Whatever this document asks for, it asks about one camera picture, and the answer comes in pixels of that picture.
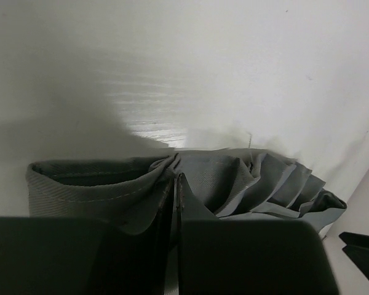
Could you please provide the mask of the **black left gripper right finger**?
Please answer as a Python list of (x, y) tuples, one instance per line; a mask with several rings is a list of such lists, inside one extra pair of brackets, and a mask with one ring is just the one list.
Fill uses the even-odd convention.
[(223, 221), (176, 182), (180, 294), (338, 294), (317, 232), (301, 221)]

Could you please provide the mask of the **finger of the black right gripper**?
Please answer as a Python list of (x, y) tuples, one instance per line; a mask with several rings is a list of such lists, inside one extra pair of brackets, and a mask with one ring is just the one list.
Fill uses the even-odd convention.
[(369, 281), (369, 235), (342, 232), (339, 238), (346, 244), (342, 251)]

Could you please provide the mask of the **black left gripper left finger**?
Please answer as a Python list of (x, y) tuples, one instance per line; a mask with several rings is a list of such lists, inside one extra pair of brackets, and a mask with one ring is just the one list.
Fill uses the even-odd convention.
[(33, 215), (0, 218), (0, 294), (163, 294), (173, 185), (33, 183)]

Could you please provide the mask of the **grey pleated skirt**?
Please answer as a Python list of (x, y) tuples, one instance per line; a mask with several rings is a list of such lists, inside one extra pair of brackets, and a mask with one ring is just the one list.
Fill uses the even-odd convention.
[(29, 211), (32, 217), (98, 219), (136, 235), (151, 225), (179, 176), (222, 220), (293, 219), (320, 231), (347, 208), (299, 162), (264, 150), (234, 149), (31, 163)]

